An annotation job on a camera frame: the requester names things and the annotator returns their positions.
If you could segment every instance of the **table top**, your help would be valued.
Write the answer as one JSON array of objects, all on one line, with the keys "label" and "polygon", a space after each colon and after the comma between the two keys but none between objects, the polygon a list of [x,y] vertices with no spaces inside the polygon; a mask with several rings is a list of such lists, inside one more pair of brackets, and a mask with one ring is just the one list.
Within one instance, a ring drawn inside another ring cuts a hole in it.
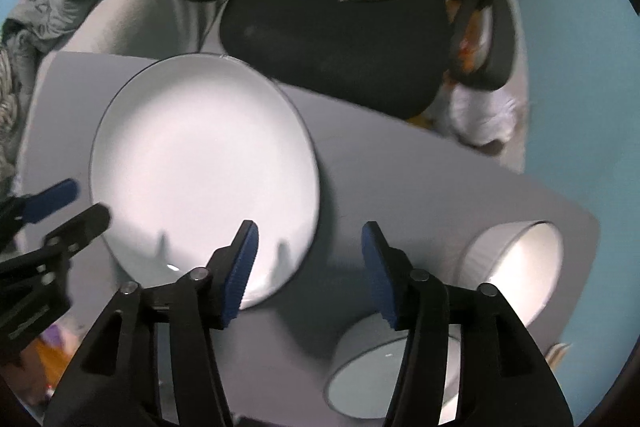
[{"label": "table top", "polygon": [[[91,205],[89,163],[100,119],[116,93],[153,61],[61,52],[31,106],[20,158],[22,191],[72,177],[78,201],[25,229],[25,246]],[[260,305],[214,332],[216,359],[231,410],[301,427],[382,425],[333,411],[322,389],[335,346],[374,313],[360,252],[360,230],[379,222],[414,266],[452,283],[470,242],[511,221],[548,220],[562,234],[556,291],[529,331],[544,352],[566,326],[588,277],[596,219],[542,184],[490,158],[385,115],[290,86],[318,158],[318,231],[299,272]],[[74,317],[91,325],[126,274],[100,238],[74,257],[69,277]]]}]

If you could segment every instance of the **teal wall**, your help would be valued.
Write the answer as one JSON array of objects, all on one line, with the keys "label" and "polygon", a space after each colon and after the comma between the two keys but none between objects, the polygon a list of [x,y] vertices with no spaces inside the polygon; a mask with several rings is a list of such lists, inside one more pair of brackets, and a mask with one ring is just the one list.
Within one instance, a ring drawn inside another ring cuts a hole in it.
[{"label": "teal wall", "polygon": [[527,173],[588,208],[602,227],[562,336],[574,345],[557,375],[578,425],[640,335],[640,18],[628,0],[520,0],[520,9]]}]

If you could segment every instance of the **white plate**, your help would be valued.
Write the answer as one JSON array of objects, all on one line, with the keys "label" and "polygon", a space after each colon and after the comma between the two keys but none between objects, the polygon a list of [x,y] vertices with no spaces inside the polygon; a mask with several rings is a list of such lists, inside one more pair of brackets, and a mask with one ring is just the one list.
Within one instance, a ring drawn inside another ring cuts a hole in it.
[{"label": "white plate", "polygon": [[318,223],[318,166],[299,115],[272,82],[231,57],[180,55],[134,76],[95,136],[94,202],[104,234],[144,287],[173,282],[229,245],[243,219],[260,244],[242,308],[296,272]]}]

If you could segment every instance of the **metal screw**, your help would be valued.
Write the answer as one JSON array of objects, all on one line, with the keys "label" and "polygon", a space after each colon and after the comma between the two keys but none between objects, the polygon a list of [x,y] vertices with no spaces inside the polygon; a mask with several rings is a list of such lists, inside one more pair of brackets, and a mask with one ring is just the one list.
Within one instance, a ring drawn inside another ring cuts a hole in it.
[{"label": "metal screw", "polygon": [[124,295],[129,295],[138,289],[138,283],[135,281],[129,281],[120,286],[120,291],[124,293]]},{"label": "metal screw", "polygon": [[206,279],[208,275],[209,270],[203,268],[202,266],[194,268],[189,272],[189,277],[191,277],[191,279],[194,281],[201,281],[203,279]]},{"label": "metal screw", "polygon": [[486,295],[487,297],[495,297],[498,295],[498,288],[496,288],[493,284],[488,282],[483,282],[480,286],[478,286],[480,293],[482,295]]},{"label": "metal screw", "polygon": [[414,281],[428,281],[429,272],[427,270],[415,269],[409,274]]},{"label": "metal screw", "polygon": [[44,286],[51,284],[54,280],[56,280],[56,274],[54,274],[53,272],[48,272],[46,274],[44,274],[42,276],[42,279],[40,279],[42,281],[42,284]]}]

